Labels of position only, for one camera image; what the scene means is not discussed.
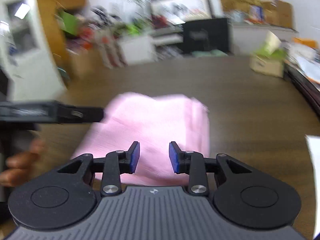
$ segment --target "green object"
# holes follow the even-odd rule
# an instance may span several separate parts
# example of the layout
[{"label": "green object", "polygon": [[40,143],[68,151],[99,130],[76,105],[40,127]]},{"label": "green object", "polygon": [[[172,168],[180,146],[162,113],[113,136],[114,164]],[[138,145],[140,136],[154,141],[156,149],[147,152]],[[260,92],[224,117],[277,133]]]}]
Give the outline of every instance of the green object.
[{"label": "green object", "polygon": [[224,57],[224,56],[228,56],[228,54],[226,54],[218,49],[214,49],[212,51],[193,51],[192,55],[194,57]]},{"label": "green object", "polygon": [[275,50],[274,53],[271,55],[265,50],[265,45],[262,46],[260,49],[254,52],[257,56],[261,57],[267,57],[269,59],[274,59],[274,60],[283,60],[286,56],[287,53],[285,52],[284,49],[277,49]]},{"label": "green object", "polygon": [[129,35],[139,35],[140,34],[139,29],[133,24],[129,24],[127,26],[127,28],[128,28],[128,34]]},{"label": "green object", "polygon": [[72,35],[77,36],[78,34],[78,19],[73,16],[72,14],[62,12],[61,18],[64,23],[64,27],[62,27],[62,30],[64,30],[67,33],[70,33]]}]

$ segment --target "orange object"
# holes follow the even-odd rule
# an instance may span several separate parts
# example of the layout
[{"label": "orange object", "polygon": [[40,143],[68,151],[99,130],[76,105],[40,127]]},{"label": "orange object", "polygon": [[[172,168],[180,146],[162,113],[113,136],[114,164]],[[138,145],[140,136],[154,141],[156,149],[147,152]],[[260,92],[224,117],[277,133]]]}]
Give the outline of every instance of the orange object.
[{"label": "orange object", "polygon": [[86,50],[89,50],[93,47],[92,43],[91,42],[88,42],[88,41],[84,41],[84,43],[82,43],[82,48],[86,49]]},{"label": "orange object", "polygon": [[313,48],[313,49],[318,49],[318,42],[316,42],[315,40],[293,38],[292,41],[295,43],[300,43],[300,44],[306,45],[306,46]]},{"label": "orange object", "polygon": [[107,38],[106,36],[104,36],[104,37],[102,38],[102,42],[103,42],[104,44],[108,44],[108,43],[109,43],[109,40],[108,40],[108,38]]}]

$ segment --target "finger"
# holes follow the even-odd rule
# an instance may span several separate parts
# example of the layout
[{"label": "finger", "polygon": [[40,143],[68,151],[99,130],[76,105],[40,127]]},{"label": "finger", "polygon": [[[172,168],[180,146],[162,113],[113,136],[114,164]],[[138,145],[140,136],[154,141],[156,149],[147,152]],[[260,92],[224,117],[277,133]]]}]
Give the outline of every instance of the finger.
[{"label": "finger", "polygon": [[32,140],[29,151],[32,153],[42,153],[44,151],[45,141],[40,138],[35,138]]},{"label": "finger", "polygon": [[29,179],[30,170],[9,169],[0,173],[0,184],[5,187],[16,187]]},{"label": "finger", "polygon": [[32,152],[18,153],[12,157],[7,158],[6,165],[9,168],[28,169],[39,158],[40,158],[40,155],[38,153],[32,153]]}]

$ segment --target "white door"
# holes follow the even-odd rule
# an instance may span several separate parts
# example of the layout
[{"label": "white door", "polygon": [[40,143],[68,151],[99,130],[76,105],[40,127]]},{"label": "white door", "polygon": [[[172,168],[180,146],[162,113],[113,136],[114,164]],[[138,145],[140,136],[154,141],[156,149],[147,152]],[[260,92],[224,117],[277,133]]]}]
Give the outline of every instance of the white door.
[{"label": "white door", "polygon": [[50,100],[63,92],[37,1],[0,0],[0,21],[0,55],[14,83],[10,99]]}]

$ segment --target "brown tabletop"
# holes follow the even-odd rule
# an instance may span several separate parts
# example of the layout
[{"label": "brown tabletop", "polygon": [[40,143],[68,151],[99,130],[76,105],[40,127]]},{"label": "brown tabletop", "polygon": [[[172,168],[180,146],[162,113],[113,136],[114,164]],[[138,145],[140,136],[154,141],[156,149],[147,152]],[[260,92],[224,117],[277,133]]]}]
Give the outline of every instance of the brown tabletop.
[{"label": "brown tabletop", "polygon": [[[295,228],[312,238],[315,189],[305,135],[320,135],[319,121],[295,87],[253,72],[248,57],[163,61],[102,69],[74,82],[65,103],[105,106],[119,93],[184,94],[209,108],[211,153],[227,153],[298,191],[302,209]],[[42,125],[48,153],[38,172],[70,158],[89,125]]]}]

